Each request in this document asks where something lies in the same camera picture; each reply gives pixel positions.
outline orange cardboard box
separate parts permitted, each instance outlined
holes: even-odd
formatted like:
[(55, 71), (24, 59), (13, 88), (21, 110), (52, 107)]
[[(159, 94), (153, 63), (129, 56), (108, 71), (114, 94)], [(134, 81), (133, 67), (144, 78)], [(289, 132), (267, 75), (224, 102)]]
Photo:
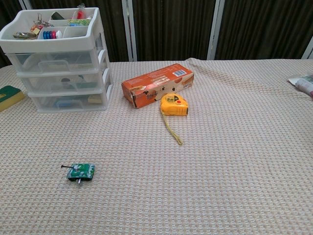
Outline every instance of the orange cardboard box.
[(162, 98), (192, 86), (194, 73), (180, 64), (134, 77), (122, 83), (124, 96), (136, 108), (141, 108)]

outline dark curtain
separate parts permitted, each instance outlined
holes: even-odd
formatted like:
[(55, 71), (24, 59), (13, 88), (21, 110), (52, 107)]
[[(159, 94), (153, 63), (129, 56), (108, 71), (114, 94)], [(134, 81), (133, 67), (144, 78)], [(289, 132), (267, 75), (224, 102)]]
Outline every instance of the dark curtain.
[(138, 61), (206, 59), (215, 0), (133, 0)]
[[(18, 0), (0, 0), (0, 30), (10, 23), (16, 16), (16, 14), (21, 11), (21, 5)], [(0, 49), (0, 68), (11, 65), (8, 57)]]
[(30, 0), (33, 9), (99, 7), (111, 62), (128, 61), (121, 0)]
[(226, 0), (215, 59), (301, 59), (313, 0)]

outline plastic drawer organizer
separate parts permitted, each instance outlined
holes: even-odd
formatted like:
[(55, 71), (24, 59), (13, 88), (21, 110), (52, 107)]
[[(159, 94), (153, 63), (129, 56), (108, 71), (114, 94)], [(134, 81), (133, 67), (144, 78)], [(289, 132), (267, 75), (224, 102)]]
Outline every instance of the plastic drawer organizer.
[[(54, 12), (71, 19), (77, 8), (24, 10), (0, 32), (0, 46), (14, 65), (28, 96), (40, 113), (106, 110), (113, 82), (98, 8), (88, 26), (68, 26), (68, 20), (49, 20)], [(44, 27), (36, 40), (17, 40), (29, 32), (38, 13), (54, 27)], [(61, 31), (61, 39), (44, 39), (44, 31)]]

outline clear plastic drawer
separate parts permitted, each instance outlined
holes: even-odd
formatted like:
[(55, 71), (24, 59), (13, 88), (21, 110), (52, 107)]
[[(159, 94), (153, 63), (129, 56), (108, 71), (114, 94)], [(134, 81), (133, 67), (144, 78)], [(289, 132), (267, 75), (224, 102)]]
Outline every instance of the clear plastic drawer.
[(94, 74), (21, 77), (28, 92), (40, 95), (101, 93), (104, 88), (102, 72)]
[(63, 113), (106, 110), (107, 96), (102, 94), (85, 94), (69, 96), (32, 97), (39, 113)]
[(91, 51), (7, 53), (18, 76), (36, 74), (74, 74), (97, 72), (99, 68), (96, 49)]

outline green sponge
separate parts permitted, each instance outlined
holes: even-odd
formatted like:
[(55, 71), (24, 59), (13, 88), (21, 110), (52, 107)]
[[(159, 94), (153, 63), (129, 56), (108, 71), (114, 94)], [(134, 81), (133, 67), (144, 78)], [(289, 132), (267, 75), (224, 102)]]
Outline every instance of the green sponge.
[(25, 96), (20, 89), (5, 86), (0, 89), (0, 112), (16, 104), (20, 100), (24, 99)]

